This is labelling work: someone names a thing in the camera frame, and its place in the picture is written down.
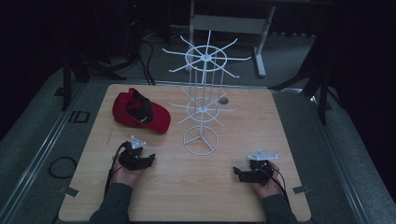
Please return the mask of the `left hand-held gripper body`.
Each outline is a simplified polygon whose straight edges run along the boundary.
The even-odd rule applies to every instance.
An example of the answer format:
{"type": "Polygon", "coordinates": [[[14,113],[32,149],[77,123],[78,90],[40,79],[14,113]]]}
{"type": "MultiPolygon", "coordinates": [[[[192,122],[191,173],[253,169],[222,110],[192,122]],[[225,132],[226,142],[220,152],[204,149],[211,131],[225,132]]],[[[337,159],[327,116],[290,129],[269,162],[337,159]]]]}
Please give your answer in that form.
{"type": "Polygon", "coordinates": [[[143,146],[146,143],[131,136],[130,141],[126,141],[123,146],[125,149],[121,152],[119,163],[129,171],[146,169],[150,167],[150,158],[141,158],[143,146]]]}

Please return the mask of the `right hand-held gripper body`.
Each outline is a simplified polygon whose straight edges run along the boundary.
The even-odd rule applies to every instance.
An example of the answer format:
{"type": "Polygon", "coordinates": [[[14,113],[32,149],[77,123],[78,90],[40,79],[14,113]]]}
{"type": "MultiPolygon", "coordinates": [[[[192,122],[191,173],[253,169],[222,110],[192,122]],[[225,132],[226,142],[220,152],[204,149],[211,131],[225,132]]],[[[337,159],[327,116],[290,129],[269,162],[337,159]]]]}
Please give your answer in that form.
{"type": "Polygon", "coordinates": [[[250,171],[247,175],[248,183],[259,183],[264,186],[273,176],[274,169],[270,160],[277,159],[274,153],[258,149],[255,153],[247,156],[250,171]]]}

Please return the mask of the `red baseball cap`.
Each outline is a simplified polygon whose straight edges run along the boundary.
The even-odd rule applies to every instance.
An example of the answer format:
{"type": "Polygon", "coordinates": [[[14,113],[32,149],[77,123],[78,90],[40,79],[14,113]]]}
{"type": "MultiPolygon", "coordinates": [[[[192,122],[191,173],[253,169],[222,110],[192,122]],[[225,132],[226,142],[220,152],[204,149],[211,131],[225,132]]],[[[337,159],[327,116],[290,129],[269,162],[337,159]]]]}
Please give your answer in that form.
{"type": "Polygon", "coordinates": [[[166,133],[171,116],[166,108],[151,102],[135,88],[121,92],[115,99],[112,114],[117,123],[134,128],[148,128],[166,133]]]}

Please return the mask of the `white wire display rack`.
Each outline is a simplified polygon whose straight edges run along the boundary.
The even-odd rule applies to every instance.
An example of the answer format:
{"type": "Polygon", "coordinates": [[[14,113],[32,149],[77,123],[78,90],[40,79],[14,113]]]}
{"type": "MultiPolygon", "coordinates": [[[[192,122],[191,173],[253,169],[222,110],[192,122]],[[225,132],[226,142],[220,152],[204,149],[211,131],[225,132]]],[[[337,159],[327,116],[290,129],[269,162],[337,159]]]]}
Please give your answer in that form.
{"type": "Polygon", "coordinates": [[[213,153],[219,145],[219,136],[211,127],[216,123],[220,127],[225,125],[219,120],[221,112],[233,112],[233,109],[224,109],[219,103],[219,98],[226,97],[224,78],[239,78],[238,75],[227,70],[229,62],[248,61],[249,57],[230,57],[226,50],[237,42],[237,38],[229,44],[218,47],[212,44],[212,32],[208,31],[205,43],[191,44],[183,36],[180,38],[188,44],[185,52],[164,49],[167,54],[182,56],[185,64],[170,73],[181,70],[189,72],[189,82],[182,88],[188,97],[184,105],[171,103],[172,106],[185,110],[186,117],[177,122],[193,121],[190,128],[182,138],[183,146],[193,155],[206,156],[213,153]]]}

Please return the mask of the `person's left hand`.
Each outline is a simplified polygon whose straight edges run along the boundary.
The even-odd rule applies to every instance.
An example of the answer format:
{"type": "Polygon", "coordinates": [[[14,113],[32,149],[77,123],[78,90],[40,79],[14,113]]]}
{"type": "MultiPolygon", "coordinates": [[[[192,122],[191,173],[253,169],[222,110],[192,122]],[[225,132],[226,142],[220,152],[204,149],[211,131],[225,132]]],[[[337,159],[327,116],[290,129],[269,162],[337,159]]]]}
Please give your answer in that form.
{"type": "Polygon", "coordinates": [[[112,175],[111,184],[123,184],[133,188],[139,177],[145,172],[145,169],[130,171],[127,168],[120,165],[119,161],[116,161],[114,165],[114,173],[112,175]]]}

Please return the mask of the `person's right hand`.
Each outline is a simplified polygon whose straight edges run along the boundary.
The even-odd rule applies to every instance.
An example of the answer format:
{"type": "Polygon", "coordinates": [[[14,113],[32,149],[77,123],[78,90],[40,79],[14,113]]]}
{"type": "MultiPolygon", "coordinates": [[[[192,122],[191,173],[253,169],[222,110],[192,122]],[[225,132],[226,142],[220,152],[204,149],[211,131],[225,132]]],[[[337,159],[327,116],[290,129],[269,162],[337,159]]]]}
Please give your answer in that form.
{"type": "Polygon", "coordinates": [[[259,183],[252,183],[251,187],[256,191],[256,193],[263,199],[273,195],[281,194],[282,189],[278,181],[278,171],[279,168],[270,161],[272,168],[274,169],[273,177],[266,183],[265,186],[259,183]]]}

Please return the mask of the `black tripod stand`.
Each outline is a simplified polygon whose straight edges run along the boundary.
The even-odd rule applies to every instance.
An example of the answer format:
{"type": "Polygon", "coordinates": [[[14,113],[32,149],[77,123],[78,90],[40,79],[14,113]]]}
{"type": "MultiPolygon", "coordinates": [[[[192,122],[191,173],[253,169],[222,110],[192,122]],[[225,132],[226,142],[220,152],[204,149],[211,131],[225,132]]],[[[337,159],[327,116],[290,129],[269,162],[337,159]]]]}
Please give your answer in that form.
{"type": "Polygon", "coordinates": [[[86,65],[92,66],[106,77],[116,80],[125,80],[125,77],[116,75],[110,69],[105,68],[97,61],[89,59],[82,53],[66,52],[63,56],[63,86],[60,88],[61,95],[64,99],[62,111],[65,111],[72,102],[72,75],[75,75],[76,79],[81,82],[89,81],[90,75],[86,69],[86,65]]]}
{"type": "Polygon", "coordinates": [[[326,125],[326,108],[328,95],[332,96],[334,100],[338,104],[340,104],[340,100],[330,89],[330,77],[332,68],[333,63],[331,61],[319,63],[304,62],[295,77],[292,77],[275,86],[271,86],[269,87],[269,90],[282,91],[290,85],[307,78],[308,81],[303,88],[303,94],[307,97],[313,97],[315,93],[319,91],[318,118],[323,125],[326,125]]]}

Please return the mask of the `metal floor rail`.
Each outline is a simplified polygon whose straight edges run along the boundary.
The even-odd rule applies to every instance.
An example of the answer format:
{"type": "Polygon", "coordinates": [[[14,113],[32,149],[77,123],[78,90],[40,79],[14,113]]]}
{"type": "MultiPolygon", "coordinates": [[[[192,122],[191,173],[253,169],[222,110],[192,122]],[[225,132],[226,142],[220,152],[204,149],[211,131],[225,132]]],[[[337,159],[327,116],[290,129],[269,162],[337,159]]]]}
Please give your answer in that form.
{"type": "Polygon", "coordinates": [[[0,224],[9,224],[12,218],[15,216],[27,192],[33,185],[35,178],[43,166],[46,158],[52,151],[54,144],[60,136],[64,125],[66,124],[69,115],[72,112],[72,107],[85,89],[85,84],[77,84],[75,90],[72,93],[72,99],[70,100],[68,106],[60,112],[60,115],[51,127],[39,150],[27,168],[21,174],[21,178],[19,179],[15,189],[12,191],[7,199],[7,202],[5,203],[5,206],[0,211],[0,224]]]}
{"type": "Polygon", "coordinates": [[[291,89],[273,93],[311,218],[301,224],[396,224],[396,203],[347,112],[291,89]]]}

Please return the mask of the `grey metal desk frame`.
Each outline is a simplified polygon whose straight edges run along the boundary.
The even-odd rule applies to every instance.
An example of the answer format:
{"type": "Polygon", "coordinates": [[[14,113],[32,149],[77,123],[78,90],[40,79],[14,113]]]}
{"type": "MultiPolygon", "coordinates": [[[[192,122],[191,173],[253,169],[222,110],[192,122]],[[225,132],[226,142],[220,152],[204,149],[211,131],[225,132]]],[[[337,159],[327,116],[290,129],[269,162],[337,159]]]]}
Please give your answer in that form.
{"type": "Polygon", "coordinates": [[[193,35],[195,30],[260,35],[260,43],[254,48],[254,60],[258,76],[265,77],[266,71],[264,68],[264,60],[262,58],[262,50],[269,33],[275,11],[276,7],[270,6],[265,19],[201,15],[195,12],[195,0],[190,0],[189,42],[191,44],[194,42],[193,35]]]}

